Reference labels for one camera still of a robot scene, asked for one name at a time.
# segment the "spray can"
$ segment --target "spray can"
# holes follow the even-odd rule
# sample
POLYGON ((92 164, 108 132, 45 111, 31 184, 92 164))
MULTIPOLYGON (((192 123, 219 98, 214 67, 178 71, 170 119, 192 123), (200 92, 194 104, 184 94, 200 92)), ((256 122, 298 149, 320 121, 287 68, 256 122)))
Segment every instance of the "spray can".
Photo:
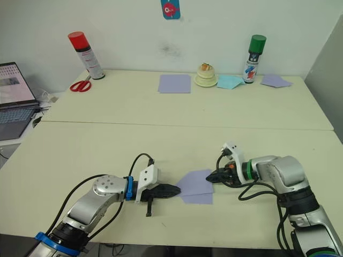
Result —
POLYGON ((262 55, 267 38, 262 35, 253 35, 250 41, 249 58, 244 67, 243 80, 245 83, 253 83, 257 72, 259 57, 262 55))
POLYGON ((84 63, 87 71, 90 73, 92 79, 102 79, 105 77, 100 64, 85 37, 85 34, 81 31, 70 33, 68 38, 71 44, 74 46, 75 51, 84 63))

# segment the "red cap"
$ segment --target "red cap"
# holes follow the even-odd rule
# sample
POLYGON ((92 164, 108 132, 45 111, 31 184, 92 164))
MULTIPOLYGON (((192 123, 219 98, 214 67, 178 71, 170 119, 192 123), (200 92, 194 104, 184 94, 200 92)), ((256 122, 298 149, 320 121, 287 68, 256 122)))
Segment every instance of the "red cap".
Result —
POLYGON ((68 37, 75 49, 84 49, 90 46, 85 34, 81 31, 70 33, 68 37))

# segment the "paper sheet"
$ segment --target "paper sheet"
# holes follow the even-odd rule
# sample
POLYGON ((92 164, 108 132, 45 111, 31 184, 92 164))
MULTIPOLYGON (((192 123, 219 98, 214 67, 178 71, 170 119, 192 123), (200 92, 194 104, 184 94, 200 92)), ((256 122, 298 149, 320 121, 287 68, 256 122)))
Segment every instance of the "paper sheet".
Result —
POLYGON ((212 204, 212 183, 206 180, 211 170, 197 170, 187 173, 177 184, 181 189, 178 195, 185 203, 212 204))
POLYGON ((160 93, 190 93, 191 77, 187 74, 163 74, 160 76, 160 93))
POLYGON ((240 84, 245 84, 244 80, 240 77, 220 75, 217 87, 234 89, 236 86, 240 84))
POLYGON ((271 87, 288 87, 293 83, 287 80, 284 80, 282 77, 278 75, 269 74, 269 75, 264 75, 261 84, 266 85, 266 86, 271 86, 271 87))

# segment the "laptop screen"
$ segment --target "laptop screen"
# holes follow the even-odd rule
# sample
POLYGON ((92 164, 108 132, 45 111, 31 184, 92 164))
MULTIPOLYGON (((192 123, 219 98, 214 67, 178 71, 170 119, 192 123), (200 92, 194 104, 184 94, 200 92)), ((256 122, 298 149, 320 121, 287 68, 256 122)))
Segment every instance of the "laptop screen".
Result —
POLYGON ((16 63, 0 64, 0 105, 20 102, 35 102, 35 97, 16 63))

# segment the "purple paper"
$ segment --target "purple paper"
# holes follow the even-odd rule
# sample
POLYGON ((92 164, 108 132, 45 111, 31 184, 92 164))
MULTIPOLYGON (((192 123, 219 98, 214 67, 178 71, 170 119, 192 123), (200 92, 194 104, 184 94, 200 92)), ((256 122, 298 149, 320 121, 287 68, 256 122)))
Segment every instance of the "purple paper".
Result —
POLYGON ((211 205, 213 203, 213 194, 185 195, 181 197, 184 203, 195 203, 198 205, 211 205))
POLYGON ((190 93, 191 77, 187 74, 163 74, 160 76, 160 93, 190 93))
POLYGON ((177 184, 181 189, 178 196, 213 193, 212 183, 206 180, 211 170, 196 170, 188 172, 177 184))
POLYGON ((292 82, 284 80, 282 77, 278 75, 264 75, 261 84, 271 86, 271 87, 288 87, 292 82))

